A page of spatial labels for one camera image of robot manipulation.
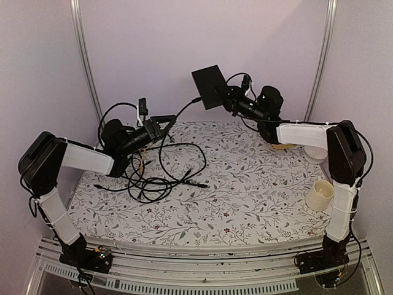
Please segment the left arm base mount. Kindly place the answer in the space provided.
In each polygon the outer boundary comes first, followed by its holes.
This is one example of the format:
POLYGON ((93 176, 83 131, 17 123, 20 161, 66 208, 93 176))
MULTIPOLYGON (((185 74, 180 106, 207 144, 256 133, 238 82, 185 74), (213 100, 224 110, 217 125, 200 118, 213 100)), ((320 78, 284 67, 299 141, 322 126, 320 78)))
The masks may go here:
POLYGON ((91 250, 83 243, 74 243, 62 247, 62 251, 59 261, 63 264, 104 274, 111 269, 113 255, 109 248, 99 246, 91 250))

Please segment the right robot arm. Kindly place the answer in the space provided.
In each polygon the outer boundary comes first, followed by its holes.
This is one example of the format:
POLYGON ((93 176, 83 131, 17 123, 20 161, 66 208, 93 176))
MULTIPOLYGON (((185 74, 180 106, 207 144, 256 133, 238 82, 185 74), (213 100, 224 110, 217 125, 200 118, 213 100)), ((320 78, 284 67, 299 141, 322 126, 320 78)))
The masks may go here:
POLYGON ((283 98, 278 89, 264 86, 256 101, 247 98, 238 86, 216 86, 224 108, 257 124, 261 137, 270 144, 294 144, 327 152, 333 181, 333 209, 317 262, 330 268, 340 260, 357 210, 358 190, 368 173, 366 153, 360 134, 350 120, 339 123, 291 122, 279 116, 283 98))

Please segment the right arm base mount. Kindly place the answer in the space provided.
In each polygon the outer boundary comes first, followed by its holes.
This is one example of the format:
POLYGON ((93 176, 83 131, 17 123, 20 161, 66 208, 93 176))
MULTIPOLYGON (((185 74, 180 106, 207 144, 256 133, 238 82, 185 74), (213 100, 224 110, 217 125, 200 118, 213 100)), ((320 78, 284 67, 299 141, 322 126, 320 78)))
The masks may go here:
POLYGON ((343 266, 349 262, 345 243, 328 242, 321 250, 298 253, 294 263, 301 274, 318 272, 333 267, 343 266))

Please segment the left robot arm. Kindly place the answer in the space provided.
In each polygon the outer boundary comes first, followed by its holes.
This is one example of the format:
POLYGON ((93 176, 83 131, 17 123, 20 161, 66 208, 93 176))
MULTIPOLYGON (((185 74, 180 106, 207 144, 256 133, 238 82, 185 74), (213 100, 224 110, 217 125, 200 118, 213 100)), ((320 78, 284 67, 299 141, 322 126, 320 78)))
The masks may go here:
POLYGON ((103 149, 42 132, 18 162, 21 181, 37 200, 40 211, 68 248, 68 258, 77 266, 91 262, 86 242, 65 209, 57 189, 63 167, 92 171, 113 178, 122 176, 130 164, 129 156, 161 140, 176 122, 175 115, 155 116, 132 130, 118 119, 107 122, 101 132, 103 149))

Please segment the black network switch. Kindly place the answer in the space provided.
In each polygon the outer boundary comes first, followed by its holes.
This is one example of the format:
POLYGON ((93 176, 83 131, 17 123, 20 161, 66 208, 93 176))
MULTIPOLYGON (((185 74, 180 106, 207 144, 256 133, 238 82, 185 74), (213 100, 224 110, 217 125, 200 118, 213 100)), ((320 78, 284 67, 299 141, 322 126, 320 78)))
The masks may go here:
POLYGON ((191 75, 205 110, 224 104, 222 91, 227 87, 227 83, 218 65, 198 69, 191 75))

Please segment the black ethernet cable pulled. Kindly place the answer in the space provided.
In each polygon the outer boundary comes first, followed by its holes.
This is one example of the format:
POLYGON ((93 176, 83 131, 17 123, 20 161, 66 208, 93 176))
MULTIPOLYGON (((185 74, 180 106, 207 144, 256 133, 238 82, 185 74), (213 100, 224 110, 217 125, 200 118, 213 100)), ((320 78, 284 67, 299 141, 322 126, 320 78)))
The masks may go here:
POLYGON ((122 124, 120 119, 111 119, 104 124, 106 116, 116 107, 129 106, 135 110, 133 103, 120 102, 112 105, 102 116, 98 127, 99 143, 105 153, 134 153, 149 143, 144 127, 138 129, 122 124))

